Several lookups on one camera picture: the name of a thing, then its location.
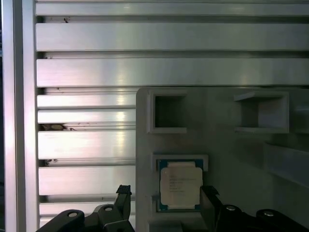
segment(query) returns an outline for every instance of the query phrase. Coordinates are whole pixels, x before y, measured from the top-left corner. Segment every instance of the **metal frame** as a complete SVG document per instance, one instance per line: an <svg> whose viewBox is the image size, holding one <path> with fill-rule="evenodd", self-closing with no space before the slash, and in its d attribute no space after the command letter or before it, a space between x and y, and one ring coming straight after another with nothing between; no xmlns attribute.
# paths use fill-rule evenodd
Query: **metal frame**
<svg viewBox="0 0 309 232"><path fill-rule="evenodd" d="M188 2L38 2L37 15L207 15L305 16L303 4L239 4Z"/></svg>
<svg viewBox="0 0 309 232"><path fill-rule="evenodd" d="M2 0L6 231L26 226L22 1Z"/></svg>
<svg viewBox="0 0 309 232"><path fill-rule="evenodd" d="M36 231L40 223L38 188L38 125L35 46L35 1L23 0L24 109L25 109L25 177L26 231Z"/></svg>

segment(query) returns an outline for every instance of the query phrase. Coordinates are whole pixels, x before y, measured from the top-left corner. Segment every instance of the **metal bolt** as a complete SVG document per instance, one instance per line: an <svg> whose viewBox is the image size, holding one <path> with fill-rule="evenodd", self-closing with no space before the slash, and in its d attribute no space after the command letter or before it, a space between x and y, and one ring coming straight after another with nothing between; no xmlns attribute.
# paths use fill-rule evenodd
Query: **metal bolt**
<svg viewBox="0 0 309 232"><path fill-rule="evenodd" d="M77 216L77 213L70 213L69 215L68 215L69 217L76 217Z"/></svg>
<svg viewBox="0 0 309 232"><path fill-rule="evenodd" d="M235 211L236 210L236 208L232 205L227 206L226 209L229 210L229 211Z"/></svg>
<svg viewBox="0 0 309 232"><path fill-rule="evenodd" d="M105 211L112 211L112 208L111 207L107 207L104 209Z"/></svg>
<svg viewBox="0 0 309 232"><path fill-rule="evenodd" d="M266 216L268 216L268 217L274 216L273 212L270 212L270 211L265 211L265 212L264 212L264 215L266 215Z"/></svg>

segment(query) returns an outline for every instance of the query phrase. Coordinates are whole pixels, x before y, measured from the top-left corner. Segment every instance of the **white panel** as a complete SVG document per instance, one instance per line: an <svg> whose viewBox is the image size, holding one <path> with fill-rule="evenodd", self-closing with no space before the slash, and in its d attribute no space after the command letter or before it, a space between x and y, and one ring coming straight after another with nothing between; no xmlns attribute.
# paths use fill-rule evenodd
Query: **white panel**
<svg viewBox="0 0 309 232"><path fill-rule="evenodd" d="M170 2L37 3L37 15L250 15L305 16L305 4L234 4Z"/></svg>
<svg viewBox="0 0 309 232"><path fill-rule="evenodd" d="M135 122L135 109L39 110L38 123Z"/></svg>
<svg viewBox="0 0 309 232"><path fill-rule="evenodd" d="M42 217L40 219L40 227L42 227L43 225L45 225L47 222L49 222L51 219L53 219L53 217ZM129 219L131 225L133 228L135 228L135 221L136 221L136 216L135 215L131 215L130 219Z"/></svg>
<svg viewBox="0 0 309 232"><path fill-rule="evenodd" d="M39 87L146 85L305 85L297 58L40 59Z"/></svg>
<svg viewBox="0 0 309 232"><path fill-rule="evenodd" d="M102 95L39 95L39 109L76 109L76 108L134 108L135 95L102 94Z"/></svg>
<svg viewBox="0 0 309 232"><path fill-rule="evenodd" d="M135 166L39 168L40 195L115 194L119 185L135 193Z"/></svg>
<svg viewBox="0 0 309 232"><path fill-rule="evenodd" d="M134 160L135 131L39 132L39 159Z"/></svg>
<svg viewBox="0 0 309 232"><path fill-rule="evenodd" d="M308 50L308 41L306 24L37 24L38 51Z"/></svg>
<svg viewBox="0 0 309 232"><path fill-rule="evenodd" d="M95 208L103 204L113 204L113 202L85 202L85 203L41 203L41 216L56 216L62 211L69 209L82 210L86 216L93 213ZM131 202L131 214L135 214L135 202Z"/></svg>

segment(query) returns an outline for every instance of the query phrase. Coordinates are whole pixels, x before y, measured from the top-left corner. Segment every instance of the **black clamp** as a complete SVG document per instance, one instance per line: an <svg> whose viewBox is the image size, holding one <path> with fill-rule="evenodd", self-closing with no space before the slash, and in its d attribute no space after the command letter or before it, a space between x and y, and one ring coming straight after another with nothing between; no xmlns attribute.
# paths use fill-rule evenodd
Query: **black clamp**
<svg viewBox="0 0 309 232"><path fill-rule="evenodd" d="M224 205L213 186L200 188L201 215L209 232L309 232L286 215L262 209L250 216L234 205Z"/></svg>
<svg viewBox="0 0 309 232"><path fill-rule="evenodd" d="M130 185L119 186L116 193L118 196L114 204L100 205L87 217L80 210L63 211L37 232L134 232L129 222Z"/></svg>

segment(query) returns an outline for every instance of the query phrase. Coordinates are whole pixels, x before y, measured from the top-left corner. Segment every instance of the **shiny metal surface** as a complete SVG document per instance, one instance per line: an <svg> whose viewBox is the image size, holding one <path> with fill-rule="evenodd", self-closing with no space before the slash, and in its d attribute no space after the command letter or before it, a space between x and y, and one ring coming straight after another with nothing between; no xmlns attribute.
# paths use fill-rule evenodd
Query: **shiny metal surface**
<svg viewBox="0 0 309 232"><path fill-rule="evenodd" d="M135 109L39 110L38 123L135 122Z"/></svg>
<svg viewBox="0 0 309 232"><path fill-rule="evenodd" d="M309 49L305 24L39 23L36 32L38 51Z"/></svg>
<svg viewBox="0 0 309 232"><path fill-rule="evenodd" d="M3 51L3 117L1 179L4 182L5 229L22 232L26 226L24 158L24 90L22 1L1 1Z"/></svg>
<svg viewBox="0 0 309 232"><path fill-rule="evenodd" d="M135 95L39 95L37 101L39 109L134 108Z"/></svg>
<svg viewBox="0 0 309 232"><path fill-rule="evenodd" d="M37 67L39 87L309 84L301 58L40 59Z"/></svg>
<svg viewBox="0 0 309 232"><path fill-rule="evenodd" d="M135 131L39 132L39 159L135 160Z"/></svg>
<svg viewBox="0 0 309 232"><path fill-rule="evenodd" d="M272 217L274 216L274 213L273 212L270 212L270 211L265 211L264 212L264 215L268 216L268 217Z"/></svg>
<svg viewBox="0 0 309 232"><path fill-rule="evenodd" d="M304 4L237 4L188 2L38 2L37 15L250 15L305 16Z"/></svg>
<svg viewBox="0 0 309 232"><path fill-rule="evenodd" d="M40 195L114 194L119 185L135 193L135 166L39 168Z"/></svg>
<svg viewBox="0 0 309 232"><path fill-rule="evenodd" d="M23 2L23 56L24 56L24 110L25 110L25 175L26 175L26 228L32 232L39 228L39 181L38 181L38 129L37 129L37 78L35 43L35 1Z"/></svg>

